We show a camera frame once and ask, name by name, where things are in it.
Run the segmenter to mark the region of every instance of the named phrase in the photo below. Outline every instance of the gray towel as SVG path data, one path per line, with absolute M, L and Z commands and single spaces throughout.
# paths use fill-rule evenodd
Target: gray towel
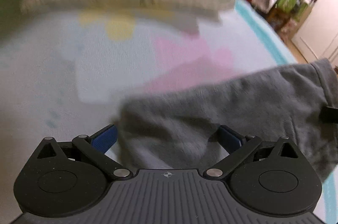
M 199 168 L 227 153 L 220 124 L 265 141 L 289 136 L 324 181 L 338 164 L 337 125 L 323 124 L 323 106 L 338 106 L 337 76 L 328 60 L 280 66 L 220 84 L 132 98 L 118 124 L 121 162 L 138 168 Z

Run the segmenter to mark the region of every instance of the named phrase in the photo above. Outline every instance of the bed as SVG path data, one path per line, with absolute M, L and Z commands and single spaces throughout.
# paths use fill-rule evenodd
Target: bed
M 0 15 L 0 222 L 20 214 L 12 187 L 45 136 L 69 141 L 118 119 L 130 95 L 212 84 L 295 63 L 244 0 L 217 15 L 82 7 L 21 16 L 12 0 Z M 115 158 L 117 146 L 106 155 Z M 315 213 L 337 221 L 332 174 Z

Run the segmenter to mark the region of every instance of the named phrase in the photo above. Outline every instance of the white door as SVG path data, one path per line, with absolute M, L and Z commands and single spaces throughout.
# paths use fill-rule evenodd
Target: white door
M 309 62 L 325 57 L 333 60 L 338 53 L 337 36 L 338 0 L 318 0 L 292 41 Z

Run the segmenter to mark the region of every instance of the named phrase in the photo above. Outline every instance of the black circular joint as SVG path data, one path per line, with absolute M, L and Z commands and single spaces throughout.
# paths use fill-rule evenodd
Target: black circular joint
M 298 185 L 298 179 L 283 170 L 269 170 L 259 176 L 261 186 L 273 192 L 289 192 Z
M 95 204 L 107 188 L 96 167 L 69 159 L 40 159 L 25 166 L 14 183 L 14 195 L 23 212 L 43 217 L 73 215 Z
M 312 210 L 322 191 L 309 163 L 280 156 L 239 167 L 231 175 L 229 186 L 244 206 L 271 216 Z
M 76 181 L 75 174 L 65 170 L 55 170 L 41 176 L 38 185 L 41 190 L 56 194 L 70 190 L 75 186 Z

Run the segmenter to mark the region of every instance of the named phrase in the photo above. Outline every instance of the wooden floor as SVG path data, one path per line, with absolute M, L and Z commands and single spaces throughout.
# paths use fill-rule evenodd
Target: wooden floor
M 296 58 L 298 63 L 308 63 L 307 60 L 303 57 L 297 47 L 290 41 L 286 41 L 285 45 L 291 51 L 292 55 Z

